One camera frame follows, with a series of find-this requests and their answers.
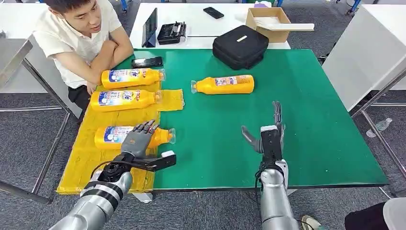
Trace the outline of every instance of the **green table mat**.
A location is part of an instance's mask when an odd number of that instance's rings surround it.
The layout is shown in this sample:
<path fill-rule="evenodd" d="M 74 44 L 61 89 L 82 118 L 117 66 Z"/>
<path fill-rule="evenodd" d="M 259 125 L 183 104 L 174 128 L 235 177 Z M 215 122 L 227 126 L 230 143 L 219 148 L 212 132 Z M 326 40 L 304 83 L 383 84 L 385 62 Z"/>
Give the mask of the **green table mat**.
<path fill-rule="evenodd" d="M 282 104 L 286 125 L 283 157 L 289 187 L 386 184 L 387 179 L 311 50 L 267 50 L 250 70 L 234 71 L 209 49 L 150 49 L 136 58 L 162 56 L 163 89 L 183 89 L 185 107 L 161 113 L 161 126 L 176 129 L 177 164 L 156 172 L 154 189 L 254 186 L 261 156 L 241 135 L 245 125 L 259 137 L 273 125 L 272 101 Z M 118 69 L 130 67 L 130 57 Z M 190 81 L 238 74 L 254 76 L 251 94 L 192 94 Z"/>

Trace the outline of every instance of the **cable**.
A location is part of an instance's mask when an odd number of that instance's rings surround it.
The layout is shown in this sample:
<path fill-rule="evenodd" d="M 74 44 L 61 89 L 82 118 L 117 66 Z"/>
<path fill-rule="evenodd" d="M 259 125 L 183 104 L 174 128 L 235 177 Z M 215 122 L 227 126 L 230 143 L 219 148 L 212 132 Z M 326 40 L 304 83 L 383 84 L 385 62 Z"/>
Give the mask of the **cable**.
<path fill-rule="evenodd" d="M 130 163 L 130 162 L 126 162 L 126 161 L 105 161 L 105 162 L 99 164 L 98 166 L 96 166 L 96 168 L 93 169 L 93 171 L 91 172 L 90 178 L 93 177 L 94 172 L 95 172 L 98 168 L 100 168 L 100 166 L 102 166 L 102 165 L 104 165 L 104 164 L 107 164 L 107 163 L 127 164 L 127 165 L 130 165 L 130 166 L 134 167 L 134 168 L 144 168 L 144 167 L 146 167 L 146 168 L 153 168 L 153 167 L 154 167 L 154 166 L 147 166 L 147 165 L 142 165 L 142 164 Z"/>
<path fill-rule="evenodd" d="M 258 209 L 259 218 L 262 219 L 261 209 L 260 209 L 260 207 L 259 207 L 259 201 L 258 201 L 258 181 L 261 182 L 261 179 L 260 179 L 260 177 L 261 177 L 261 172 L 262 172 L 262 170 L 261 170 L 261 168 L 260 168 L 260 169 L 258 170 L 258 172 L 255 173 L 255 201 L 256 201 L 256 203 L 257 203 L 257 209 Z"/>
<path fill-rule="evenodd" d="M 392 199 L 383 189 L 382 187 L 379 187 L 379 189 L 383 192 L 383 194 L 385 194 L 385 196 L 389 199 Z"/>

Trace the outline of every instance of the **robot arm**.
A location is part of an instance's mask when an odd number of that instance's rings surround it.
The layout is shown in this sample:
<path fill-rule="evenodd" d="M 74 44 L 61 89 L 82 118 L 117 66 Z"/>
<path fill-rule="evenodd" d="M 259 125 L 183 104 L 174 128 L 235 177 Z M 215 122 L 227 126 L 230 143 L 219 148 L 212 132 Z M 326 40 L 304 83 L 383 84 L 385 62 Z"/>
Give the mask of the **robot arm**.
<path fill-rule="evenodd" d="M 261 181 L 261 219 L 263 230 L 299 230 L 287 195 L 288 165 L 282 158 L 283 132 L 281 105 L 273 102 L 275 125 L 261 127 L 256 140 L 242 126 L 244 138 L 262 154 L 257 180 Z"/>
<path fill-rule="evenodd" d="M 157 171 L 176 164 L 173 151 L 161 158 L 147 158 L 146 149 L 158 125 L 154 120 L 134 127 L 121 146 L 121 154 L 103 170 L 92 172 L 89 183 L 80 193 L 73 209 L 50 230 L 98 230 L 109 221 L 123 196 L 133 183 L 131 168 Z"/>

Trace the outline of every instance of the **person's leg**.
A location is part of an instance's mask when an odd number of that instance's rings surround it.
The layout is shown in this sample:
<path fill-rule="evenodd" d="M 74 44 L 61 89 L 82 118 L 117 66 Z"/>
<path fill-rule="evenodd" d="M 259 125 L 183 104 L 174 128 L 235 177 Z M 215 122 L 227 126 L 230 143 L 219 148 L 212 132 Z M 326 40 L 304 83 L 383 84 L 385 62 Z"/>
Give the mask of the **person's leg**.
<path fill-rule="evenodd" d="M 383 218 L 383 203 L 350 212 L 344 221 L 346 230 L 388 230 Z"/>
<path fill-rule="evenodd" d="M 81 123 L 90 102 L 90 95 L 86 85 L 81 85 L 76 89 L 68 87 L 68 98 L 82 109 L 82 113 L 79 116 L 79 123 Z"/>
<path fill-rule="evenodd" d="M 304 230 L 327 230 L 326 227 L 321 226 L 320 222 L 308 215 L 302 217 L 302 228 Z"/>

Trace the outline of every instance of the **smartphone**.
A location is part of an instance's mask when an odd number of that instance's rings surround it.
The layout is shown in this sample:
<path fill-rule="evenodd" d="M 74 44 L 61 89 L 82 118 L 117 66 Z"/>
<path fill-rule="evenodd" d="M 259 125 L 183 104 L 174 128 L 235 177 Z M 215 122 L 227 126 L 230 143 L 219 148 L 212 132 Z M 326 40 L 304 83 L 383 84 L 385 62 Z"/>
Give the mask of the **smartphone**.
<path fill-rule="evenodd" d="M 212 16 L 212 17 L 214 17 L 216 19 L 224 17 L 224 14 L 220 13 L 219 11 L 214 9 L 213 7 L 204 8 L 203 11 L 208 13 L 210 16 Z"/>
<path fill-rule="evenodd" d="M 133 59 L 131 61 L 131 67 L 133 69 L 151 68 L 151 67 L 158 67 L 158 66 L 163 66 L 162 57 Z"/>

